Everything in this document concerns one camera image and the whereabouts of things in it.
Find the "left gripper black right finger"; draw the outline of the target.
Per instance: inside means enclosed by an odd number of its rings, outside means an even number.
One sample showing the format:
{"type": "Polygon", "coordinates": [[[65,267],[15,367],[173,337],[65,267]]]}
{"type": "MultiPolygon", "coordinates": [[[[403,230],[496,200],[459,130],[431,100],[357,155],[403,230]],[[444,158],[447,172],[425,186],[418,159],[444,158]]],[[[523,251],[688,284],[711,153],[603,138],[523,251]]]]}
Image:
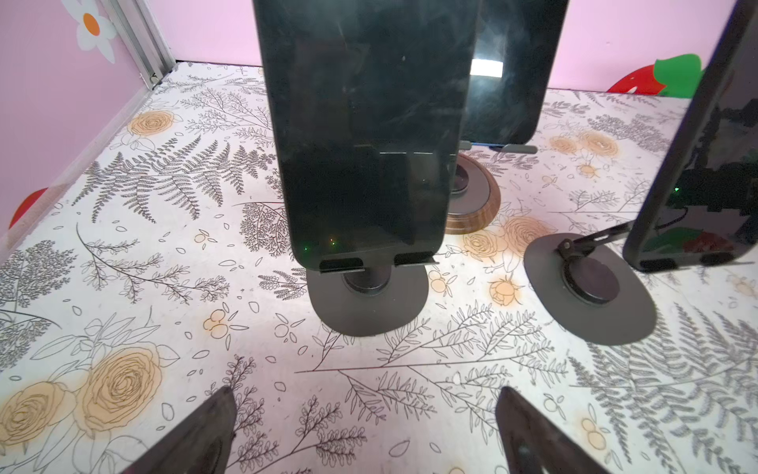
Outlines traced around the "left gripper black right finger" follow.
{"type": "Polygon", "coordinates": [[[511,387],[503,387],[495,420],[510,473],[608,473],[511,387]]]}

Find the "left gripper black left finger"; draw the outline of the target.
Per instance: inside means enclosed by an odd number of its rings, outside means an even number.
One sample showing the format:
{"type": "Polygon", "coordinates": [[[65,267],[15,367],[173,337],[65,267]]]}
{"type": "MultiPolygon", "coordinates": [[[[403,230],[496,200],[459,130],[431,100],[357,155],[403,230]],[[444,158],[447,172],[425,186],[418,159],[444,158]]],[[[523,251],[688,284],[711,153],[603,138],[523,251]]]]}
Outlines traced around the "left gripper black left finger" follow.
{"type": "Polygon", "coordinates": [[[124,473],[218,473],[226,471],[237,406],[229,386],[219,388],[181,424],[124,473]]]}

